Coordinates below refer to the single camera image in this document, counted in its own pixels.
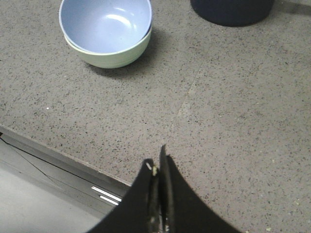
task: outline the bowl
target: bowl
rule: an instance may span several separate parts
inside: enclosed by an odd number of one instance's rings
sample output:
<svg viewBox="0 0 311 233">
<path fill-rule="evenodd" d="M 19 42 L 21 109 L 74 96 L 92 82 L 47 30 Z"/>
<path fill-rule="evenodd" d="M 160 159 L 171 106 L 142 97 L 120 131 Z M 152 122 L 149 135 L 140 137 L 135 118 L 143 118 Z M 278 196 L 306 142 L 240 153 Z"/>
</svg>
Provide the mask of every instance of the bowl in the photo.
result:
<svg viewBox="0 0 311 233">
<path fill-rule="evenodd" d="M 142 55 L 149 43 L 151 30 L 152 28 L 150 27 L 149 31 L 143 37 L 143 39 L 136 43 L 134 46 L 126 50 L 112 53 L 95 53 L 84 51 L 72 44 L 66 35 L 64 36 L 70 47 L 74 49 L 78 56 L 87 63 L 100 68 L 119 68 L 132 63 Z"/>
<path fill-rule="evenodd" d="M 147 34 L 150 0 L 62 0 L 61 29 L 74 46 L 88 52 L 129 49 Z"/>
</svg>

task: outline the pale green bowl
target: pale green bowl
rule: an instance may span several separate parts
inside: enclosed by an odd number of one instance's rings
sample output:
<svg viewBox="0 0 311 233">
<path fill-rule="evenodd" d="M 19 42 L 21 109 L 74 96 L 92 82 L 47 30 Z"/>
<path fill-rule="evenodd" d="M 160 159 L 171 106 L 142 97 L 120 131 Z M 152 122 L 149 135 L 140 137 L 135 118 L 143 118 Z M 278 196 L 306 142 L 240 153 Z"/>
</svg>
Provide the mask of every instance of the pale green bowl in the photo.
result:
<svg viewBox="0 0 311 233">
<path fill-rule="evenodd" d="M 150 36 L 151 27 L 145 37 L 142 38 L 137 44 L 126 50 L 112 53 L 95 53 L 84 51 L 70 43 L 66 36 L 65 39 L 70 47 L 76 51 L 79 57 L 87 63 L 100 68 L 119 68 L 132 63 L 142 55 L 142 53 L 147 48 Z"/>
</svg>

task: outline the granite countertop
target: granite countertop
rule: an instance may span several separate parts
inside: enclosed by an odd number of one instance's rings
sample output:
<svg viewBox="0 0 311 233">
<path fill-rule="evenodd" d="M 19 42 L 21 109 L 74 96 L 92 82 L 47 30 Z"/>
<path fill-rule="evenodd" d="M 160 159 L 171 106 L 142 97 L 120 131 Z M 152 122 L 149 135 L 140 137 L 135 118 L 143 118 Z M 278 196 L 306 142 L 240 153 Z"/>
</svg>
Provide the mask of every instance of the granite countertop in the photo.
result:
<svg viewBox="0 0 311 233">
<path fill-rule="evenodd" d="M 118 69 L 81 61 L 60 0 L 2 0 L 0 132 L 125 182 L 168 153 L 196 193 L 241 231 L 311 229 L 311 3 L 276 0 L 238 28 L 188 0 L 152 0 L 145 53 Z"/>
</svg>

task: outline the black pot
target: black pot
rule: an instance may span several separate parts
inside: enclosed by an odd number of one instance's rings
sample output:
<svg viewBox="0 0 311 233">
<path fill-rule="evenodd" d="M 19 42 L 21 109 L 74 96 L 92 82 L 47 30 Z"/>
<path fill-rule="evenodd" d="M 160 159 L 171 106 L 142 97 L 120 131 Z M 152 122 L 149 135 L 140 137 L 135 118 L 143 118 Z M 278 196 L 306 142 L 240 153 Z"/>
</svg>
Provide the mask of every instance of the black pot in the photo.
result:
<svg viewBox="0 0 311 233">
<path fill-rule="evenodd" d="M 274 0 L 191 0 L 202 18 L 223 26 L 243 26 L 266 18 Z"/>
</svg>

